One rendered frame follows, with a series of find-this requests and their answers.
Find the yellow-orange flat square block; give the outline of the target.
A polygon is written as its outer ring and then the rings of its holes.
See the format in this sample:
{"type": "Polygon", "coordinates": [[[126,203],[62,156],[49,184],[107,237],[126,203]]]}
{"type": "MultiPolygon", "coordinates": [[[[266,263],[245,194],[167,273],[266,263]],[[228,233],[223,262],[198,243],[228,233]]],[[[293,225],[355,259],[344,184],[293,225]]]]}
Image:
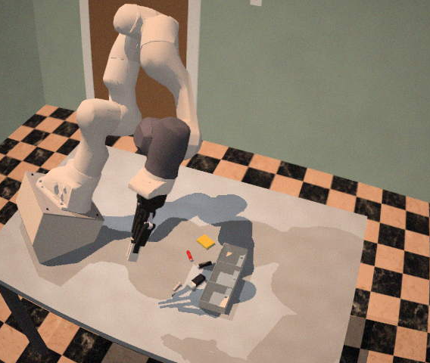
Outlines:
{"type": "Polygon", "coordinates": [[[213,242],[208,236],[205,234],[197,239],[197,242],[202,245],[206,250],[214,245],[215,242],[213,242]]]}

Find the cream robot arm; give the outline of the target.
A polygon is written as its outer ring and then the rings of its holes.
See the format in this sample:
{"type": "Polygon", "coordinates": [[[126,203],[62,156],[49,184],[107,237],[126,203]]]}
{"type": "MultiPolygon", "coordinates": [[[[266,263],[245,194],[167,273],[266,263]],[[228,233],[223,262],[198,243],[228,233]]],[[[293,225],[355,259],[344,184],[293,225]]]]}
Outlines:
{"type": "Polygon", "coordinates": [[[179,56],[179,23],[151,8],[125,4],[114,16],[114,29],[120,34],[103,77],[109,101],[82,101],[76,111],[82,139],[76,156],[36,183],[62,210],[87,213],[91,209],[92,195],[109,157],[108,135],[134,134],[134,144],[147,160],[128,188],[147,200],[169,194],[182,161],[201,148],[191,77],[179,56]],[[142,119],[135,89],[140,65],[173,94],[177,118],[142,119]]]}

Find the grey rack of three bins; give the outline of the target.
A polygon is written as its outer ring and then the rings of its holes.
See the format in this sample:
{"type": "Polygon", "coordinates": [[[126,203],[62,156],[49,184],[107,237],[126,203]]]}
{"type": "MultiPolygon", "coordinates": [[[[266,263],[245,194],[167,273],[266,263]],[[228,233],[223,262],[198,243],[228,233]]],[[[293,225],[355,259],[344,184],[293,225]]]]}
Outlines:
{"type": "Polygon", "coordinates": [[[248,249],[224,243],[217,263],[201,294],[198,307],[225,313],[247,254],[248,249]]]}

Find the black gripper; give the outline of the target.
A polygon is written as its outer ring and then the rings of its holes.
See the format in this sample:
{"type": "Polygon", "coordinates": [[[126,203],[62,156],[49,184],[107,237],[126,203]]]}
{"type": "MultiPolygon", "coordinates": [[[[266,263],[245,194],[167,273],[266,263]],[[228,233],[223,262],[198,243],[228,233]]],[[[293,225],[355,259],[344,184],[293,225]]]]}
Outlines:
{"type": "Polygon", "coordinates": [[[130,262],[137,262],[141,248],[146,245],[152,231],[155,229],[156,225],[152,222],[156,214],[155,210],[164,205],[167,194],[159,195],[149,200],[139,194],[136,197],[137,206],[131,230],[132,238],[126,254],[127,261],[130,262]]]}

